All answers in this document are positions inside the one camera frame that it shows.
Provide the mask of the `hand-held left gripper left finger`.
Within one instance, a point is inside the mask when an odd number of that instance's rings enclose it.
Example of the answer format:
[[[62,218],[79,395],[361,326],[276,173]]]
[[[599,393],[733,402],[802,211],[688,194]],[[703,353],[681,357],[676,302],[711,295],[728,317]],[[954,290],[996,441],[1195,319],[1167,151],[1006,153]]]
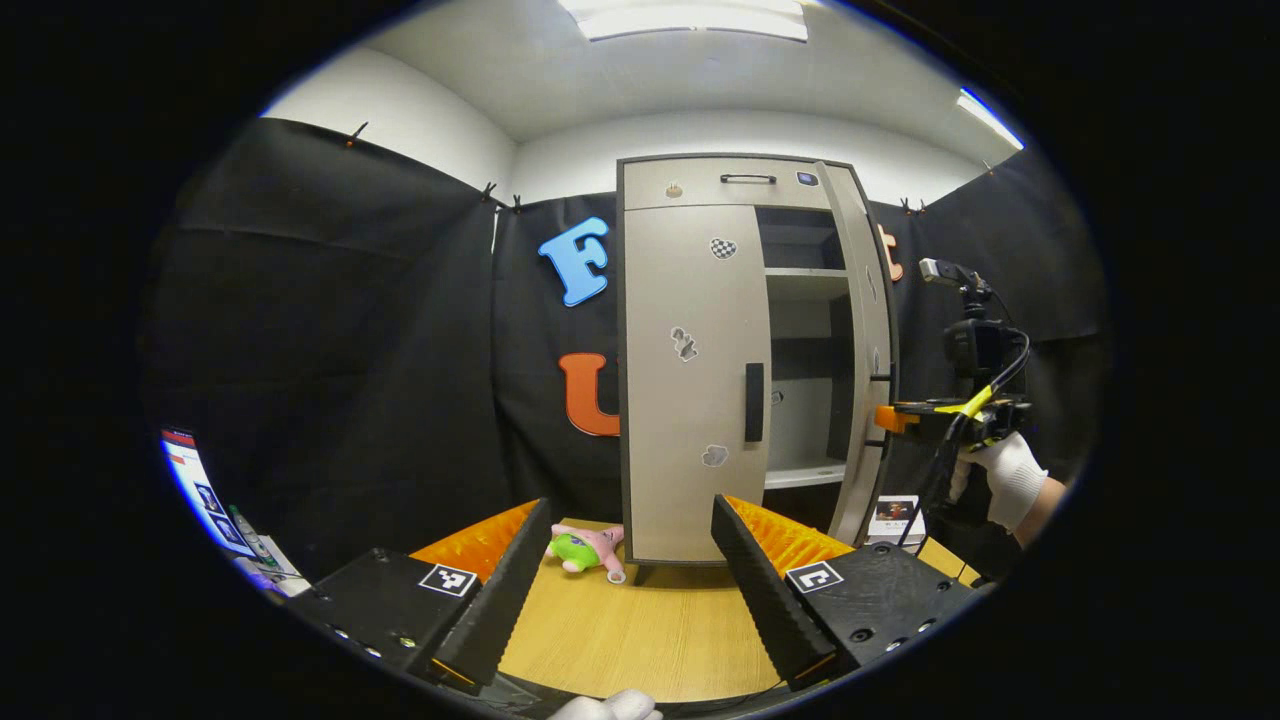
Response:
[[[538,498],[406,555],[372,548],[291,598],[374,661],[470,694],[494,682],[550,541]]]

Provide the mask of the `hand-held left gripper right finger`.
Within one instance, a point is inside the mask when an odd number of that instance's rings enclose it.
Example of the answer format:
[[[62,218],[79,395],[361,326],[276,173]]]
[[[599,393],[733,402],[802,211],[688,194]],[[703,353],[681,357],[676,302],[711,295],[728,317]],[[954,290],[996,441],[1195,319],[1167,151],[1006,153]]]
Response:
[[[800,691],[934,634],[979,592],[893,543],[855,550],[726,495],[710,536],[780,678]]]

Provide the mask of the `grey double-door shoe cabinet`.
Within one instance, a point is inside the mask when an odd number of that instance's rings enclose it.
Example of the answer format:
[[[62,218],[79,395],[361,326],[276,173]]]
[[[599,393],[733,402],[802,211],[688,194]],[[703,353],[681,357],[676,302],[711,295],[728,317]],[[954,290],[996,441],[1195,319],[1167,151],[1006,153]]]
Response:
[[[618,263],[616,277],[620,283],[617,309],[621,291],[622,250],[623,250],[623,202],[620,192],[621,161],[634,159],[699,158],[699,156],[741,156],[773,158],[809,163],[838,163],[818,158],[796,158],[769,154],[728,154],[728,152],[689,152],[625,158],[617,163],[617,224],[618,233],[614,259]],[[881,238],[876,214],[867,197]],[[771,419],[768,424],[769,455],[765,466],[765,480],[759,503],[769,491],[803,489],[813,486],[831,486],[835,498],[820,511],[819,528],[829,529],[840,484],[845,474],[845,451],[829,450],[829,433],[833,428],[832,374],[837,364],[832,350],[829,301],[845,290],[844,260],[841,256],[835,219],[831,210],[800,208],[763,208],[756,210],[762,237],[762,256],[765,269],[765,287],[771,319]],[[618,309],[618,377],[620,377],[620,309]],[[620,447],[621,447],[621,488],[625,525],[625,486],[623,486],[623,446],[622,446],[622,401],[620,383]],[[659,566],[676,568],[719,568],[684,565],[641,565],[632,562],[627,552],[627,562],[641,571]]]

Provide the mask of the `grey cabinet door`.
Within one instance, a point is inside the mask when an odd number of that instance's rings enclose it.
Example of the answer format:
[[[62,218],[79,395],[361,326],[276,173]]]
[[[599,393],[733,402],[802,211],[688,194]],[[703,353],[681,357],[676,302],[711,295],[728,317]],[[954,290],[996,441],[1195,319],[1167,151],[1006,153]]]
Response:
[[[828,533],[860,546],[884,483],[881,465],[888,452],[876,413],[892,404],[897,389],[892,282],[884,275],[881,237],[854,169],[827,161],[815,168],[833,214],[845,277],[844,292],[829,301],[837,361],[829,450],[845,451],[845,474]]]
[[[721,565],[714,501],[758,501],[769,455],[771,319],[756,210],[627,210],[620,279],[628,559]]]

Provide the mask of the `grey cabinet drawer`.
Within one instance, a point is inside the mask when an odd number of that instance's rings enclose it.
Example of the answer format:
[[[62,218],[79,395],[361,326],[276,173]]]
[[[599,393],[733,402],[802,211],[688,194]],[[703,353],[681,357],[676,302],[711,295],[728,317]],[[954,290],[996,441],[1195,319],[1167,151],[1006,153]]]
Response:
[[[829,210],[817,165],[773,158],[699,156],[621,161],[626,210],[753,205]]]

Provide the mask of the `pink and green plush toy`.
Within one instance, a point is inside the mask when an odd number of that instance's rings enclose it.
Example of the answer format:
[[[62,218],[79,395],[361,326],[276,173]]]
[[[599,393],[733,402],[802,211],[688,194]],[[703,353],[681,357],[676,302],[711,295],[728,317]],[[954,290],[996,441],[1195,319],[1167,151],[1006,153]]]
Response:
[[[617,555],[617,548],[623,539],[625,528],[622,525],[608,527],[604,530],[590,530],[553,524],[544,557],[556,559],[566,571],[573,574],[603,566],[607,580],[611,584],[621,585],[627,580],[625,565]]]

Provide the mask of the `white photo card box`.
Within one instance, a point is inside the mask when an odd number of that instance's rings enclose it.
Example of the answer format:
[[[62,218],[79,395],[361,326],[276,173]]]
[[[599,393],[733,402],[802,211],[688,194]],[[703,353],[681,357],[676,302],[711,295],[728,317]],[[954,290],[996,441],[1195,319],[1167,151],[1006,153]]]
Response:
[[[919,502],[918,495],[882,495],[874,505],[874,514],[868,523],[867,543],[897,543],[902,538],[908,520]],[[925,539],[925,515],[919,511],[910,525],[902,546],[918,548]]]

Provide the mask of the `narrow ceiling light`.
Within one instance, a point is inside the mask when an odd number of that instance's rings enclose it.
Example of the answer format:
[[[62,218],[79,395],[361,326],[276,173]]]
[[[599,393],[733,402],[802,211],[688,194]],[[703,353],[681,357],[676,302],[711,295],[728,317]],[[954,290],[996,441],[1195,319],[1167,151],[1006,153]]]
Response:
[[[1018,151],[1025,149],[1024,142],[969,88],[959,90],[955,104],[960,110],[982,123],[1012,149]]]

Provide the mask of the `black backdrop cloth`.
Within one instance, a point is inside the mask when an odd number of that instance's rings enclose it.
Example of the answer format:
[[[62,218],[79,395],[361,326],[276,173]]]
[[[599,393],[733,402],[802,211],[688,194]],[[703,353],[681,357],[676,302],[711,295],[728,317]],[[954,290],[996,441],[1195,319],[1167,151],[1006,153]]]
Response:
[[[159,240],[140,332],[147,410],[196,438],[227,509],[306,577],[538,498],[556,518],[625,528],[621,159],[609,190],[515,215],[512,200],[481,202],[483,188],[389,149],[253,122]],[[892,402],[961,398],[943,332],[963,301],[918,263],[966,265],[1004,301],[989,316],[1029,336],[1023,433],[1051,477],[1074,480],[1111,365],[1103,275],[1074,200],[1038,158],[919,217],[863,187],[892,281]],[[919,492],[931,448],[887,441],[881,493]]]

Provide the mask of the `computer monitor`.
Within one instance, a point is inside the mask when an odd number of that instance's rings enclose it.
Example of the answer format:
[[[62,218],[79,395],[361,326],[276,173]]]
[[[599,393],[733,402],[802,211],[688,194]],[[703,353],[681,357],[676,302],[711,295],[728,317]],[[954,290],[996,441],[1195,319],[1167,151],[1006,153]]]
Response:
[[[187,430],[161,427],[160,443],[175,484],[212,543],[227,552],[253,557],[253,550],[219,498],[196,438]]]

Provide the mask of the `large ceiling light panel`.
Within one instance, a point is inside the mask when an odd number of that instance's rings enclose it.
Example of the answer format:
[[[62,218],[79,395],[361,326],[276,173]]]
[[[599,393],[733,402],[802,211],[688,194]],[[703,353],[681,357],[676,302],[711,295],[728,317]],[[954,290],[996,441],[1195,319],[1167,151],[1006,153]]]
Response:
[[[736,32],[806,42],[799,0],[557,0],[591,41],[655,32]]]

